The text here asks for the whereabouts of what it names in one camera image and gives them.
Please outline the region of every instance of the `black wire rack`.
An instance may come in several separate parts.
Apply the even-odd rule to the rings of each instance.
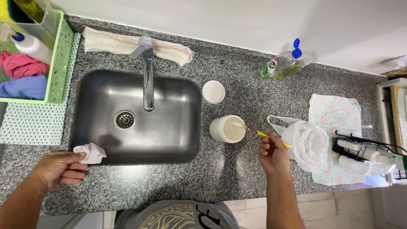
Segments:
[[[338,134],[337,130],[335,131],[335,134],[336,134],[336,137],[335,137],[335,141],[332,146],[332,150],[342,156],[346,156],[348,158],[354,159],[355,161],[361,161],[361,162],[368,161],[367,159],[363,158],[363,155],[365,154],[365,150],[368,147],[368,145],[370,146],[370,148],[376,149],[376,151],[384,150],[388,153],[405,156],[403,154],[399,154],[396,152],[396,151],[399,152],[399,150],[401,150],[403,152],[406,152],[406,154],[407,154],[407,151],[403,147],[400,147],[397,145],[391,145],[391,144],[386,144],[386,143],[379,142],[379,141],[358,138],[358,137],[353,136],[353,134],[350,134],[350,136],[341,135],[341,134]],[[360,145],[364,145],[365,147],[359,151],[351,150],[351,149],[339,146],[338,140],[359,143]],[[398,177],[394,177],[394,179],[396,179],[396,180],[407,179],[407,171],[398,170]]]

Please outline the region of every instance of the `product label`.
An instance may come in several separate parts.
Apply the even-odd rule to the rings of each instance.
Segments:
[[[276,57],[263,65],[260,69],[260,78],[266,78],[272,74],[276,68],[277,61],[278,58]]]

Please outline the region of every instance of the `green patterned mat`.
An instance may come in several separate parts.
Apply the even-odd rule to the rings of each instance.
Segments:
[[[80,33],[75,33],[65,79],[63,101],[57,104],[9,103],[0,128],[0,143],[60,145]]]

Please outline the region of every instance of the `faucet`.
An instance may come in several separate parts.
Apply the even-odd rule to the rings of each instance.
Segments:
[[[143,88],[143,106],[145,111],[154,110],[154,87],[153,87],[153,63],[155,56],[153,52],[153,39],[149,36],[141,36],[138,39],[139,47],[131,54],[131,58],[142,56],[144,60],[144,88]]]

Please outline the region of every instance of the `person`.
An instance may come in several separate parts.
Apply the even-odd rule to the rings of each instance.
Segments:
[[[267,132],[258,148],[267,180],[267,228],[304,229],[298,212],[290,173],[288,150],[274,133]],[[34,229],[44,196],[57,184],[79,184],[88,168],[78,161],[86,153],[45,154],[32,172],[17,186],[0,208],[0,228]],[[123,211],[115,229],[136,228],[239,228],[236,218],[223,202],[199,203],[192,200],[162,200],[146,209]]]

